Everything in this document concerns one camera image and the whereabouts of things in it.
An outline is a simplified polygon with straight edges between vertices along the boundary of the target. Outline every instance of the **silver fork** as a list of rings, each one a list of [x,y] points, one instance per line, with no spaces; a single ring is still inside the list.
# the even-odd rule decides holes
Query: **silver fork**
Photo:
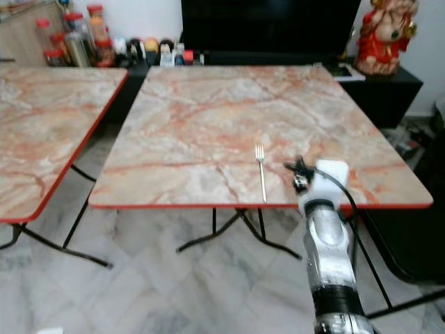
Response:
[[[266,197],[266,185],[264,184],[264,170],[263,170],[263,162],[264,162],[264,146],[256,145],[255,146],[255,158],[259,164],[259,174],[261,176],[261,190],[263,192],[263,201],[267,202]]]

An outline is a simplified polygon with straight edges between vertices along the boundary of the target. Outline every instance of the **television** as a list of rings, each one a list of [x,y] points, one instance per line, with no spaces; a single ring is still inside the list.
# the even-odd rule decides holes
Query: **television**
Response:
[[[360,0],[181,0],[187,49],[338,56]]]

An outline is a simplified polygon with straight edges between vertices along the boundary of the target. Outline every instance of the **marble floor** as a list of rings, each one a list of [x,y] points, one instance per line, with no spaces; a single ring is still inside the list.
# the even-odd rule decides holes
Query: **marble floor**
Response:
[[[116,135],[98,131],[77,166],[97,176]],[[70,171],[30,229],[62,243],[92,184]],[[218,223],[231,210],[218,211]],[[293,210],[264,212],[266,233],[305,257],[304,223]],[[114,267],[48,249],[27,236],[0,252],[0,333],[34,334],[309,334],[314,309],[304,262],[260,244],[241,221],[218,239],[178,255],[176,247],[211,231],[211,210],[122,211],[87,208],[70,247]],[[10,237],[0,226],[0,244]],[[420,296],[397,280],[362,233],[395,302]],[[385,302],[358,254],[357,281],[366,312]],[[382,334],[445,333],[433,304],[373,321]]]

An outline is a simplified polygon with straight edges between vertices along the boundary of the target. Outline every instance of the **red statue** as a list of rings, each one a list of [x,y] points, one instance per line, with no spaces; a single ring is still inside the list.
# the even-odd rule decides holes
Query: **red statue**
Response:
[[[417,0],[371,0],[374,10],[363,18],[359,55],[355,67],[364,74],[390,75],[400,63],[398,52],[406,51],[416,34],[412,16]]]

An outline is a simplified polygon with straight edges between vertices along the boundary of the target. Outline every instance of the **marble-patterned tabletop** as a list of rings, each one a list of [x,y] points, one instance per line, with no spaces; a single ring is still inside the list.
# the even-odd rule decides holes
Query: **marble-patterned tabletop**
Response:
[[[265,147],[266,204],[256,144]],[[282,164],[297,154],[307,164],[348,163],[360,207],[432,203],[341,86],[309,66],[153,67],[89,201],[118,209],[292,207],[298,198]]]
[[[0,69],[0,222],[40,214],[126,78],[118,69]]]

